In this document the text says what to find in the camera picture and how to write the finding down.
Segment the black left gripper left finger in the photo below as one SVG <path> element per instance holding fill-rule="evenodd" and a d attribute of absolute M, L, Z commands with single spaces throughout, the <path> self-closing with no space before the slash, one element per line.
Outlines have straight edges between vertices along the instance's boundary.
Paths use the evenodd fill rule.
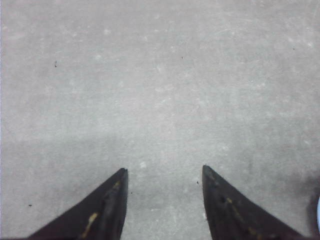
<path fill-rule="evenodd" d="M 82 201 L 28 239 L 119 240 L 127 212 L 128 183 L 128 170 L 119 169 Z"/>

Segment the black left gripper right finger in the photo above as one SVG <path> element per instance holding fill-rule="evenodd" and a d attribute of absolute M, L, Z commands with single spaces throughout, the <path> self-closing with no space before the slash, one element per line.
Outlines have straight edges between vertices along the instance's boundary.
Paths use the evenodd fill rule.
<path fill-rule="evenodd" d="M 213 240 L 303 240 L 305 237 L 249 200 L 208 165 L 202 192 Z"/>

